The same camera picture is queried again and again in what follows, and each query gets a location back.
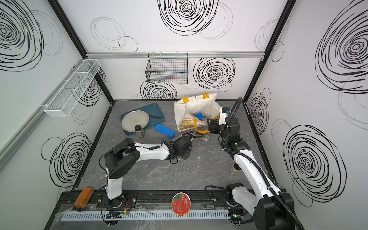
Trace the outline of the blue compass case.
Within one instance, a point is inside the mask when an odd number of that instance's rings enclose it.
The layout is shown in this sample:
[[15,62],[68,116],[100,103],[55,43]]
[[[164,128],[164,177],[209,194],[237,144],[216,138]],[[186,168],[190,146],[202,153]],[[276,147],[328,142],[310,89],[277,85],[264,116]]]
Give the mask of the blue compass case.
[[171,138],[174,137],[174,135],[175,135],[175,131],[174,130],[171,130],[171,129],[169,129],[169,128],[161,125],[161,124],[157,124],[155,126],[155,130],[157,130],[160,133],[165,134],[165,135],[167,135],[167,136],[169,136]]
[[202,120],[204,118],[204,113],[197,113],[194,115],[195,118],[197,118],[198,120]]

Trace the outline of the canvas tote bag yellow handles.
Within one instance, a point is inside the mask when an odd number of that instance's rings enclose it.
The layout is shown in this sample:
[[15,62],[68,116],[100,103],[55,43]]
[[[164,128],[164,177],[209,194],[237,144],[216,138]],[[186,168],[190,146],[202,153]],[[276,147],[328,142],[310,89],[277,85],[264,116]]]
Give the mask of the canvas tote bag yellow handles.
[[[201,94],[191,97],[183,97],[174,102],[174,118],[177,131],[187,131],[193,128],[206,127],[207,119],[219,117],[220,105],[216,102],[217,93]],[[204,118],[198,118],[194,127],[195,115],[202,113]]]

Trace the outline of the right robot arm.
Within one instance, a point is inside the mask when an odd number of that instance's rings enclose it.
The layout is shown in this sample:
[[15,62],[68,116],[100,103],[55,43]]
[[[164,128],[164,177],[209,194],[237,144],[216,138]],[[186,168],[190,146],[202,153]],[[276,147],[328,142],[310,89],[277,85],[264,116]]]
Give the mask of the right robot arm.
[[303,230],[293,198],[282,192],[258,164],[249,145],[241,138],[238,119],[208,119],[208,130],[219,135],[222,150],[231,156],[253,188],[250,191],[242,185],[230,185],[230,202],[248,211],[259,230]]

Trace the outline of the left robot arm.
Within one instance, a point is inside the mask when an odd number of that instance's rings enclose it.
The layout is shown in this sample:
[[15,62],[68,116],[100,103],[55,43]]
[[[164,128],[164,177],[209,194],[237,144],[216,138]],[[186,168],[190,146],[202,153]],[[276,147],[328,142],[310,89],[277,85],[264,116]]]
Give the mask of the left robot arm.
[[159,144],[142,144],[132,138],[124,139],[118,145],[102,155],[107,185],[106,195],[114,200],[122,195],[123,177],[137,162],[148,160],[171,161],[186,160],[191,153],[194,135],[181,135],[172,141],[162,140]]

